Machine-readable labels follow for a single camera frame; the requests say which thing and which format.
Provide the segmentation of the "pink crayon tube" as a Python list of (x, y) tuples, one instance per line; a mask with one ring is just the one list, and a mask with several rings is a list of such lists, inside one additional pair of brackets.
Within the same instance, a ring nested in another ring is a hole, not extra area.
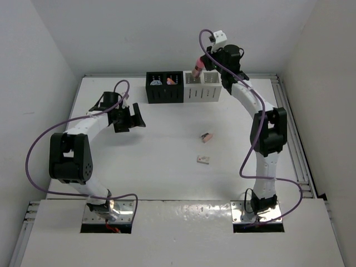
[(192, 74), (193, 78), (199, 78), (200, 75), (201, 75), (201, 72), (202, 72), (202, 71), (199, 71), (199, 70), (197, 69), (197, 61), (196, 61), (195, 67), (194, 67), (194, 68), (192, 69), (192, 71), (191, 71), (191, 74)]

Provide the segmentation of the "black slotted container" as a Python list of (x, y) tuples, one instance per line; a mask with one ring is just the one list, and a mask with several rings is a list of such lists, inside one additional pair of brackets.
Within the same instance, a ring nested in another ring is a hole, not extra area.
[[(168, 85), (167, 78), (171, 78), (175, 85)], [(160, 86), (151, 86), (153, 80), (162, 82)], [(148, 103), (183, 103), (184, 80), (182, 71), (169, 72), (147, 72), (146, 73), (146, 95)]]

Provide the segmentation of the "blue cap glue stick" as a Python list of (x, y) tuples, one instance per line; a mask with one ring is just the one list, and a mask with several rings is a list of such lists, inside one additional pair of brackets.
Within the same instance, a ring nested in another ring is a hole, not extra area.
[(151, 86), (160, 86), (162, 85), (162, 82), (159, 81), (159, 80), (153, 80), (151, 83), (150, 83)]

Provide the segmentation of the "orange cap marker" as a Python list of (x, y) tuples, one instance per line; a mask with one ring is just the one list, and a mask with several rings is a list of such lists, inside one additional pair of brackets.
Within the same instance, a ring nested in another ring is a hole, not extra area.
[(167, 84), (168, 85), (175, 85), (176, 82), (174, 82), (171, 78), (167, 78)]

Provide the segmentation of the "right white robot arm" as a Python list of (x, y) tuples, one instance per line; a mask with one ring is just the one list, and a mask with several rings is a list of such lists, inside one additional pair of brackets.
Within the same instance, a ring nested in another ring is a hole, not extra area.
[(257, 214), (276, 206), (276, 165), (287, 142), (287, 113), (284, 108), (270, 104), (253, 88), (248, 76), (240, 69), (243, 54), (244, 51), (233, 44), (217, 49), (209, 46), (200, 61), (206, 70), (218, 71), (223, 88), (253, 119), (248, 154), (256, 156), (256, 174), (252, 177), (255, 184), (250, 206), (251, 212)]

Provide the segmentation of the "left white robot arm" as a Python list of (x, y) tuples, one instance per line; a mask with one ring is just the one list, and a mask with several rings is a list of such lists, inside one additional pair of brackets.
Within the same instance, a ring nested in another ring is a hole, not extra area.
[(90, 211), (107, 221), (115, 221), (121, 213), (120, 208), (111, 198), (110, 190), (94, 176), (90, 149), (91, 141), (109, 126), (121, 133), (146, 124), (138, 103), (129, 106), (121, 94), (104, 92), (74, 127), (51, 136), (49, 175), (87, 195)]

